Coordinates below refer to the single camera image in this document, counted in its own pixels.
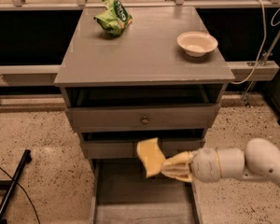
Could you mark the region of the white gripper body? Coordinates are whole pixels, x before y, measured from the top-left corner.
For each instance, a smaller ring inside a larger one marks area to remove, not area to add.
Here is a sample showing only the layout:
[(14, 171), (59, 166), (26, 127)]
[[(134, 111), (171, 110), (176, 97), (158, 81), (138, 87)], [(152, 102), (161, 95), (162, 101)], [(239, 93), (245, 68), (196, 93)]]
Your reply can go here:
[(218, 182), (220, 168), (217, 152), (212, 148), (200, 148), (194, 151), (190, 169), (194, 177), (204, 183)]

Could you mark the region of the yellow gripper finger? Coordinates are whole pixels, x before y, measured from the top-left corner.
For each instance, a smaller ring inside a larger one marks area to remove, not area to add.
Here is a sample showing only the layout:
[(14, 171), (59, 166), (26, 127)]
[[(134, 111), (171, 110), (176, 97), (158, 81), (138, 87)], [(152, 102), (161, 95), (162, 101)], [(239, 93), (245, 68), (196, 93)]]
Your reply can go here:
[(162, 171), (161, 172), (166, 177), (181, 181), (181, 182), (187, 182), (191, 183), (192, 173), (189, 170), (168, 170), (168, 171)]
[(162, 164), (162, 168), (164, 170), (188, 170), (192, 159), (193, 153), (191, 151), (184, 151), (167, 159)]

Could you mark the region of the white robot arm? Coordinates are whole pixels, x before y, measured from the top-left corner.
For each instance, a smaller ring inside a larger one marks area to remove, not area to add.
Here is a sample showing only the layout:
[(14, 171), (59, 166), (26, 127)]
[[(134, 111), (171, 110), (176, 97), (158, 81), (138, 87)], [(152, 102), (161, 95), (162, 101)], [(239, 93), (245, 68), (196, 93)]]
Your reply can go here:
[(161, 173), (182, 182), (194, 178), (218, 182), (233, 178), (240, 181), (271, 181), (280, 188), (280, 149), (270, 141), (255, 138), (244, 149), (200, 148), (184, 151), (167, 159)]

